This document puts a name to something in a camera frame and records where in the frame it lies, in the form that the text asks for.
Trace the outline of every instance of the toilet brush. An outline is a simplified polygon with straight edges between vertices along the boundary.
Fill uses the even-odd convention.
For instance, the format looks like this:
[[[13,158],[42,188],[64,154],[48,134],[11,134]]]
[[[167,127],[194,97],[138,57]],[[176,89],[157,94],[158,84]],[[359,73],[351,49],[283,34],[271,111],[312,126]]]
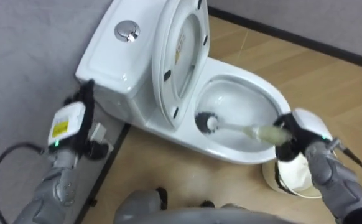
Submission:
[[[240,131],[245,135],[257,141],[264,141],[274,146],[281,146],[285,142],[290,141],[293,136],[277,126],[243,126],[238,124],[229,124],[219,119],[218,116],[211,112],[201,112],[195,116],[195,121],[198,129],[202,133],[211,134],[218,129],[229,129]]]

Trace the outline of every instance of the baseboard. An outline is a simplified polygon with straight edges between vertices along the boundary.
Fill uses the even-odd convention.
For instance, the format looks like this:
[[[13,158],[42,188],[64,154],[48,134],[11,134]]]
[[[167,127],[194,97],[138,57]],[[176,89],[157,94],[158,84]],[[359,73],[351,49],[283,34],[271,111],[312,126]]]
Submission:
[[[303,47],[315,50],[317,52],[321,52],[323,54],[330,55],[332,57],[339,58],[341,60],[354,63],[356,65],[362,66],[362,55],[358,55],[343,49],[339,49],[337,47],[324,44],[318,42],[316,40],[312,40],[306,37],[302,37],[291,32],[287,32],[257,21],[252,21],[251,19],[247,19],[241,16],[234,15],[229,12],[225,12],[214,7],[209,7],[208,12],[211,16],[226,20],[228,22],[232,22],[234,24],[246,27],[248,29],[255,30],[257,32],[261,32],[263,34],[267,34],[273,37],[280,38],[282,40],[286,40],[288,42],[292,42],[293,44],[301,45]]]
[[[98,176],[97,181],[95,182],[95,185],[91,190],[87,201],[85,202],[83,208],[80,210],[79,215],[76,218],[75,224],[81,224],[81,222],[83,221],[84,217],[87,214],[88,209],[92,206],[95,206],[96,203],[95,197],[98,191],[100,190],[102,183],[104,182],[106,175],[108,174],[116,156],[118,155],[120,147],[124,141],[124,138],[126,138],[129,129],[130,129],[130,124],[125,124],[123,129],[121,130],[118,140],[116,140],[115,144],[113,145],[113,152],[109,156],[108,160],[106,160],[105,165],[103,166],[102,171]]]

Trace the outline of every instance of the flush button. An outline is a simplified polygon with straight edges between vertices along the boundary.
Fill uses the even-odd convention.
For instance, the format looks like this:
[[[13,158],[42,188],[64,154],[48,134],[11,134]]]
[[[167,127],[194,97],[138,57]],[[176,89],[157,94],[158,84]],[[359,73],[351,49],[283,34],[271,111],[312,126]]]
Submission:
[[[114,35],[123,42],[134,42],[139,36],[139,26],[134,21],[121,21],[114,28]]]

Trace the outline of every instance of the toilet brush head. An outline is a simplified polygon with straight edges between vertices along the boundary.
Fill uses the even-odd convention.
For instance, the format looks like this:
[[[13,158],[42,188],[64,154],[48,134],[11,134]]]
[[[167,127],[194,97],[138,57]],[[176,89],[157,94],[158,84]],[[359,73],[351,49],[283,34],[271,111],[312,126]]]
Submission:
[[[211,134],[217,130],[217,120],[217,115],[212,112],[200,112],[195,115],[196,125],[203,134]]]

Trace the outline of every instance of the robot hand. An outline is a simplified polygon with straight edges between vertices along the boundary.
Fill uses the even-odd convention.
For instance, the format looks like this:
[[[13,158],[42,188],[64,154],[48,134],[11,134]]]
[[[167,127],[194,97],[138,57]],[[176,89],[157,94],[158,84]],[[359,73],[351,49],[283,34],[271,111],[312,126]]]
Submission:
[[[88,139],[95,108],[93,88],[93,80],[83,84],[55,114],[48,140],[50,154],[71,149],[78,157],[85,156],[91,160],[105,158],[108,147]]]
[[[321,191],[323,202],[335,218],[340,223],[362,223],[362,186],[333,150],[338,147],[361,167],[362,162],[340,140],[332,138],[317,115],[307,110],[297,108],[281,116],[274,125],[282,126],[294,136],[291,142],[277,147],[277,158],[291,161],[302,153],[314,186]]]

